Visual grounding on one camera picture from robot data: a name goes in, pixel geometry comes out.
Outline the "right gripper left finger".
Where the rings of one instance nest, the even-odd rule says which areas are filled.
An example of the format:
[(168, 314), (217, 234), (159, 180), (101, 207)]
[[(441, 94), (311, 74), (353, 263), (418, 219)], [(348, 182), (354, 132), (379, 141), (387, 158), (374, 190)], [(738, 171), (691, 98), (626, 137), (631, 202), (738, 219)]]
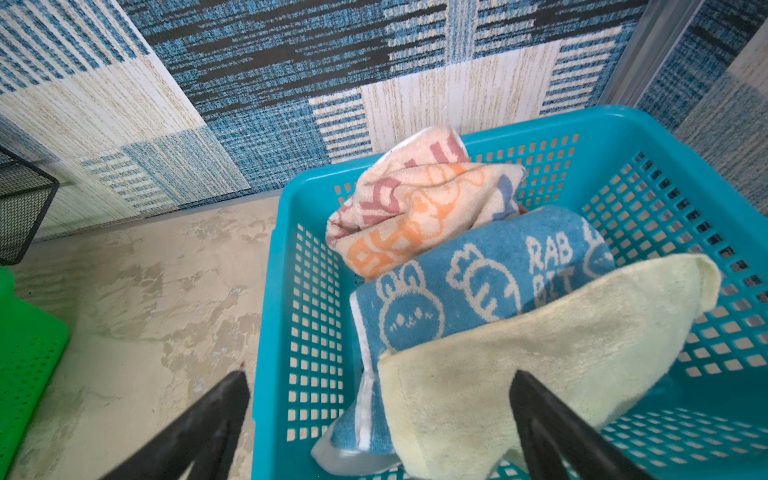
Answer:
[(230, 372), (104, 477), (227, 479), (249, 402), (245, 372)]

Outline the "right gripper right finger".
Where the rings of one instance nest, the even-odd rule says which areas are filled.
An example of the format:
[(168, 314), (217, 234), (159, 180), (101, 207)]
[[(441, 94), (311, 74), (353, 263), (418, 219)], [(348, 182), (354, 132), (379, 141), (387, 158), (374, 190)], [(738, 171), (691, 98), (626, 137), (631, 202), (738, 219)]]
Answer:
[(531, 373), (515, 373), (509, 402), (530, 478), (651, 479)]

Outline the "pale yellow teal towel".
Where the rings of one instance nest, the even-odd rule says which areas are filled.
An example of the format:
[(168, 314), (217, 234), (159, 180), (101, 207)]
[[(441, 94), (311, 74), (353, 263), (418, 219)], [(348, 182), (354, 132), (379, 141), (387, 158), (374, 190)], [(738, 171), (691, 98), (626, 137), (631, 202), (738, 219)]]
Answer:
[(529, 313), (381, 358), (387, 426), (419, 479), (485, 479), (523, 463), (509, 390), (533, 374), (594, 428), (630, 410), (667, 374), (694, 320), (717, 304), (703, 254), (636, 262)]

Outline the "blue rabbit print towel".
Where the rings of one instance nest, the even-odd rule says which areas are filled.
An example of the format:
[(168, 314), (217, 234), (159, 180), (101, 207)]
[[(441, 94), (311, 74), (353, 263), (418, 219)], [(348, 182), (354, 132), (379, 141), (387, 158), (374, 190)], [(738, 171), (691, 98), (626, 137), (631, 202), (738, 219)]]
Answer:
[(544, 206), (469, 230), (362, 285), (350, 296), (362, 361), (357, 396), (312, 457), (339, 476), (394, 467), (377, 367), (383, 354), (530, 312), (615, 267), (585, 218)]

